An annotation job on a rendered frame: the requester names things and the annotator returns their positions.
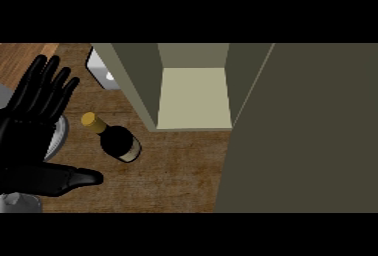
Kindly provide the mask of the grey round metal object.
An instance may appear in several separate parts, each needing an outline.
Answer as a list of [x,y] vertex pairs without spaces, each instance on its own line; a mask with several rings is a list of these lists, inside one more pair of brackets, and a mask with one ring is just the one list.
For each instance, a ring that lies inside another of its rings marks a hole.
[[46,157],[45,157],[46,161],[49,161],[58,154],[58,152],[66,144],[66,141],[67,141],[68,132],[70,132],[68,119],[66,116],[61,116],[61,118],[57,122],[57,129],[55,129],[48,153],[46,153]]

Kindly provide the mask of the white appliance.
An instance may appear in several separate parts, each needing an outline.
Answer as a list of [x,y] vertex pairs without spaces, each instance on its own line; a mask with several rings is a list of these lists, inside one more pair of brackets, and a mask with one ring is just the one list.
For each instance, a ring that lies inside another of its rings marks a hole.
[[95,50],[95,48],[91,48],[89,57],[86,60],[86,68],[98,81],[101,87],[105,90],[119,90],[120,86],[117,84],[117,81],[113,77],[113,74],[105,66],[105,63],[101,59],[101,56]]

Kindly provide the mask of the olive open cabinet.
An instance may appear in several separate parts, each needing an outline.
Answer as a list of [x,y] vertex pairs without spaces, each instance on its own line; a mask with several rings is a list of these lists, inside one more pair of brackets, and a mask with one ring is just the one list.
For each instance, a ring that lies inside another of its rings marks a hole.
[[95,43],[150,131],[229,131],[272,43]]

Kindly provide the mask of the olive cabinet door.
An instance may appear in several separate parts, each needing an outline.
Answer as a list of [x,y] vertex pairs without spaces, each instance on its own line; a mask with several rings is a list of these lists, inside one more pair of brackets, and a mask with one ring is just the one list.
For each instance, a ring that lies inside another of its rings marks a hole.
[[378,44],[280,44],[231,134],[219,212],[378,212]]

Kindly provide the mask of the dark wine bottle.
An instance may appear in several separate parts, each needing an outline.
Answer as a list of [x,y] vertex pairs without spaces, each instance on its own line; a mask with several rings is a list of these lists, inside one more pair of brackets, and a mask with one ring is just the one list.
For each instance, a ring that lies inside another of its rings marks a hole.
[[125,163],[133,162],[141,155],[142,145],[129,129],[108,125],[94,112],[83,114],[82,124],[99,135],[105,153]]

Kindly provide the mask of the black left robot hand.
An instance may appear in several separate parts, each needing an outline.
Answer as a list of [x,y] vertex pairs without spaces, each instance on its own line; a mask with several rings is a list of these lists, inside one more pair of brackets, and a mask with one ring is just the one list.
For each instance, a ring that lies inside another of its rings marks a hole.
[[45,161],[57,122],[80,83],[79,77],[67,82],[71,69],[57,73],[58,66],[58,56],[36,57],[0,109],[0,194],[60,197],[104,183],[99,171]]

